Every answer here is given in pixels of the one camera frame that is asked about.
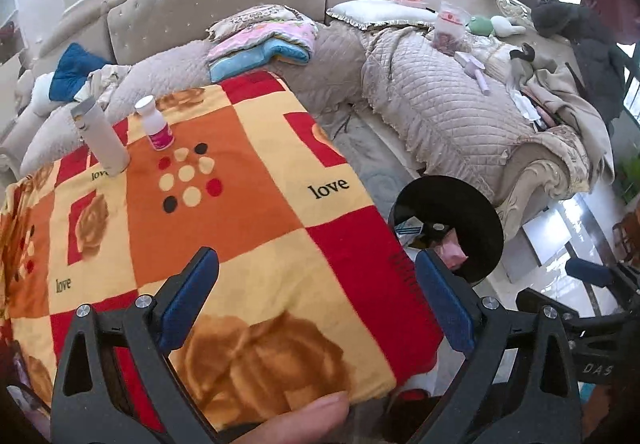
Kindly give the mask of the person's left hand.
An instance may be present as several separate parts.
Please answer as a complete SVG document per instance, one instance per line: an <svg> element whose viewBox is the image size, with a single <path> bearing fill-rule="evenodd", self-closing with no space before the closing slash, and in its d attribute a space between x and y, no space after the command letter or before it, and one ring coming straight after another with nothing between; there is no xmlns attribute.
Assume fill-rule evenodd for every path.
<svg viewBox="0 0 640 444"><path fill-rule="evenodd" d="M345 391L318 398L302 409L274 417L234 440L236 444L315 443L338 428L349 413Z"/></svg>

